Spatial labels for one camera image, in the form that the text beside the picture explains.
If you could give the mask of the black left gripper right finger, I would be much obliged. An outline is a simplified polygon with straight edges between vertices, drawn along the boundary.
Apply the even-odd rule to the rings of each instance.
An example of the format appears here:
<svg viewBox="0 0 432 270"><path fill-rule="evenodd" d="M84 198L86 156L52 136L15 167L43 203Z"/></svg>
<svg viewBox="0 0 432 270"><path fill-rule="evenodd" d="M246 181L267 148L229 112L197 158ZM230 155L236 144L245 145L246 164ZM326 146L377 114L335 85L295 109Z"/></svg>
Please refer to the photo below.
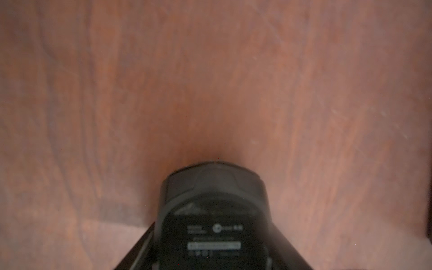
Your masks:
<svg viewBox="0 0 432 270"><path fill-rule="evenodd" d="M269 242L273 270L313 270L274 224L270 230Z"/></svg>

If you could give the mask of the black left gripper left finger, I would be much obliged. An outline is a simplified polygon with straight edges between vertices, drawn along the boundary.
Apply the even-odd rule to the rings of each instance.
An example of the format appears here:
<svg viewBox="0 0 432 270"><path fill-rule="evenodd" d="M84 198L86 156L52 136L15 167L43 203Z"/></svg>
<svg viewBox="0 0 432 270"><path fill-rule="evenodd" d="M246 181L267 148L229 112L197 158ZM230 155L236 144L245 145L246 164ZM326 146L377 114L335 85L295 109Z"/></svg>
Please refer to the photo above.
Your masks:
<svg viewBox="0 0 432 270"><path fill-rule="evenodd" d="M114 270L151 270L156 262L153 223Z"/></svg>

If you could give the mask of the black rounded wireless mouse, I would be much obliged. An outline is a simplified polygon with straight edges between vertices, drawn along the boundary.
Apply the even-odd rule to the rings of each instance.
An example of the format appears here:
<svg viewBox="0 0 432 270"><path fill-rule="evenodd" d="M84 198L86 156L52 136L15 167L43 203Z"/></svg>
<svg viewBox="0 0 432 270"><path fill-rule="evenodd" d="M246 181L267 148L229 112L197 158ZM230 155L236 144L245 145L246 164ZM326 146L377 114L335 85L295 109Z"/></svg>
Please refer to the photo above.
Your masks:
<svg viewBox="0 0 432 270"><path fill-rule="evenodd" d="M163 182L155 222L159 270L269 270L270 207L260 176L207 162Z"/></svg>

